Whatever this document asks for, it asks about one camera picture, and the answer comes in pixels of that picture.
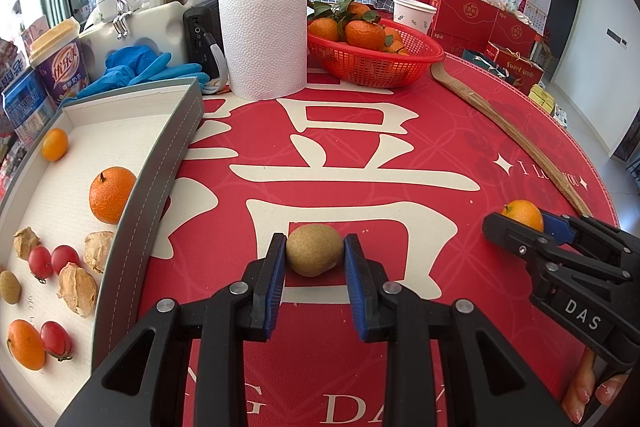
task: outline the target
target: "finger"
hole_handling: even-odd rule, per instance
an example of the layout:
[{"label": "finger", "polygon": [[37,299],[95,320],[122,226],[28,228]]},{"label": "finger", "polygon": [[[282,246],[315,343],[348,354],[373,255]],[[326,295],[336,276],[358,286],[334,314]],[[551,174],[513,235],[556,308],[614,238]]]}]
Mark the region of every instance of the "finger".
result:
[{"label": "finger", "polygon": [[570,387],[564,400],[562,401],[562,410],[569,419],[578,425],[584,416],[584,404],[578,399],[574,387]]},{"label": "finger", "polygon": [[603,383],[596,390],[596,398],[603,405],[610,405],[615,399],[620,389],[626,382],[628,375],[616,375]]},{"label": "finger", "polygon": [[595,359],[596,354],[591,349],[584,350],[572,383],[578,398],[585,405],[588,404],[596,385],[596,376],[593,373]]}]

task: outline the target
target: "blue rubber glove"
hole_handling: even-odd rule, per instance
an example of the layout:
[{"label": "blue rubber glove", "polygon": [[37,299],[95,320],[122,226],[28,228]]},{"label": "blue rubber glove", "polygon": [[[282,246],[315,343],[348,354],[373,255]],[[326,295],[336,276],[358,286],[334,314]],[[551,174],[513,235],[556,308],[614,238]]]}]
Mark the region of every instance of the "blue rubber glove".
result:
[{"label": "blue rubber glove", "polygon": [[142,84],[143,82],[149,82],[151,77],[155,76],[161,71],[166,69],[166,65],[171,61],[171,53],[163,53],[156,60],[153,61],[142,73],[140,73],[136,78],[133,78],[129,81],[127,86],[137,86],[138,84]]},{"label": "blue rubber glove", "polygon": [[195,76],[201,86],[209,82],[209,75],[202,73],[202,66],[200,64],[184,64],[182,66],[166,68],[164,71],[152,76],[150,80],[168,80],[170,78],[187,78],[188,76]]},{"label": "blue rubber glove", "polygon": [[114,51],[107,57],[105,73],[116,66],[128,66],[134,71],[133,76],[142,73],[146,68],[153,64],[158,55],[149,46],[130,46]]},{"label": "blue rubber glove", "polygon": [[75,97],[65,98],[65,100],[63,100],[63,105],[71,102],[72,100],[79,100],[100,92],[107,92],[111,89],[126,87],[135,74],[136,73],[128,66],[115,66],[108,70],[102,78],[99,78],[93,84],[89,84],[84,89],[81,89]]}]

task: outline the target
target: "cherry tomato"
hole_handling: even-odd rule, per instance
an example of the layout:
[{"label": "cherry tomato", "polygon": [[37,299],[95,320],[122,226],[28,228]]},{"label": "cherry tomato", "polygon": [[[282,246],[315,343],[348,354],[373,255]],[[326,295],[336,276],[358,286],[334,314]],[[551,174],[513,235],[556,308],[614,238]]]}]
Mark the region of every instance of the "cherry tomato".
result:
[{"label": "cherry tomato", "polygon": [[73,263],[80,266],[78,252],[69,245],[60,245],[51,252],[51,267],[56,275],[60,275],[60,270],[66,266],[66,263]]},{"label": "cherry tomato", "polygon": [[59,362],[73,358],[71,356],[73,348],[71,338],[66,333],[65,328],[57,322],[45,322],[40,328],[40,338],[44,344],[45,351],[58,359]]},{"label": "cherry tomato", "polygon": [[29,268],[33,276],[45,284],[46,280],[53,275],[51,267],[51,254],[43,245],[34,248],[29,254]]}]

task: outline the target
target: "white wall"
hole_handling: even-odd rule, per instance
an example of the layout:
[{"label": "white wall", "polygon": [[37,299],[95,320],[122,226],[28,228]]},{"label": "white wall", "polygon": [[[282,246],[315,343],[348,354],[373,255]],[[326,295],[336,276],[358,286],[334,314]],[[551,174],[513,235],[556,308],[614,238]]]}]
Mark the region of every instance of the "white wall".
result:
[{"label": "white wall", "polygon": [[[628,42],[624,49],[610,28]],[[553,81],[613,154],[640,107],[640,12],[633,0],[580,0]]]}]

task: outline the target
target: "paper cup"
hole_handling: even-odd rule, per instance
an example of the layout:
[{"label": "paper cup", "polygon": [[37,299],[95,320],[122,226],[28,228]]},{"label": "paper cup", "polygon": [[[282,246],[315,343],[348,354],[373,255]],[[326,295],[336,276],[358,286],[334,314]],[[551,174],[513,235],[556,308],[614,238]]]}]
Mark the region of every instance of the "paper cup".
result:
[{"label": "paper cup", "polygon": [[394,0],[394,21],[422,33],[427,32],[436,12],[433,6],[420,1]]}]

